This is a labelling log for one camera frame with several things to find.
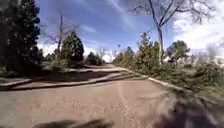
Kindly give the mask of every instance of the road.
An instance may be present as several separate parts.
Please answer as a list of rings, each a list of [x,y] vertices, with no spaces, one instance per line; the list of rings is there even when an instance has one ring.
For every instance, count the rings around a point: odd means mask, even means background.
[[[224,128],[224,107],[109,65],[1,91],[0,128]]]

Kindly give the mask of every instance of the shrub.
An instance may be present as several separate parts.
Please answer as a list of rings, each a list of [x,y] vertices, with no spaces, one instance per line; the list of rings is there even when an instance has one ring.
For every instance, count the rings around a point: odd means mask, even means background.
[[[215,63],[206,63],[197,68],[194,77],[209,83],[210,86],[223,85],[224,70]]]
[[[85,63],[89,65],[102,65],[103,60],[99,55],[95,55],[93,52],[90,52],[85,60]]]

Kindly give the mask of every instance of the pine tree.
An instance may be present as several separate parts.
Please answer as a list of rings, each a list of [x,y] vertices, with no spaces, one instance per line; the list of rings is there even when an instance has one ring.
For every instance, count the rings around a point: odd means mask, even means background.
[[[170,62],[175,62],[180,58],[188,57],[187,53],[190,49],[187,47],[187,44],[184,41],[173,42],[170,47],[167,48],[167,55],[170,57]]]
[[[21,0],[12,9],[8,18],[8,42],[6,46],[7,66],[11,70],[26,72],[39,64],[37,39],[39,29],[39,8],[34,0]]]
[[[143,33],[142,41],[138,44],[139,51],[137,54],[136,66],[144,70],[150,70],[159,64],[159,44],[150,42],[147,33]]]
[[[81,39],[72,32],[62,44],[61,49],[61,59],[66,59],[67,61],[80,62],[83,61],[84,48]]]

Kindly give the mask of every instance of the sky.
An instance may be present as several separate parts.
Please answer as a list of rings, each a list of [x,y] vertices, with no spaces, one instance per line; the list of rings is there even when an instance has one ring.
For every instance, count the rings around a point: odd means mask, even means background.
[[[48,33],[57,31],[58,12],[56,0],[36,0],[40,8],[41,25]],[[136,15],[129,10],[130,0],[64,0],[65,20],[68,24],[76,24],[77,34],[81,38],[85,55],[104,47],[107,51],[118,50],[127,46],[137,51],[140,35],[149,31],[152,41],[157,40],[153,21],[150,16]],[[164,28],[164,47],[176,40],[184,40],[192,51],[205,49],[208,44],[221,46],[224,43],[224,0],[213,0],[217,9],[212,13],[213,18],[202,24],[194,24],[187,14],[174,16]],[[44,54],[51,53],[56,44],[40,36],[38,46],[44,49]]]

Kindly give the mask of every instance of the tree trunk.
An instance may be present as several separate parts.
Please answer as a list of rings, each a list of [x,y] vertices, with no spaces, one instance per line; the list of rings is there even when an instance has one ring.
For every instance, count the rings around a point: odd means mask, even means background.
[[[157,27],[157,32],[159,36],[159,64],[163,63],[163,32],[160,27]]]
[[[60,26],[59,26],[59,40],[58,40],[58,55],[60,56],[60,48],[61,48],[61,42],[62,42],[62,36],[63,36],[63,15],[62,12],[60,12]]]

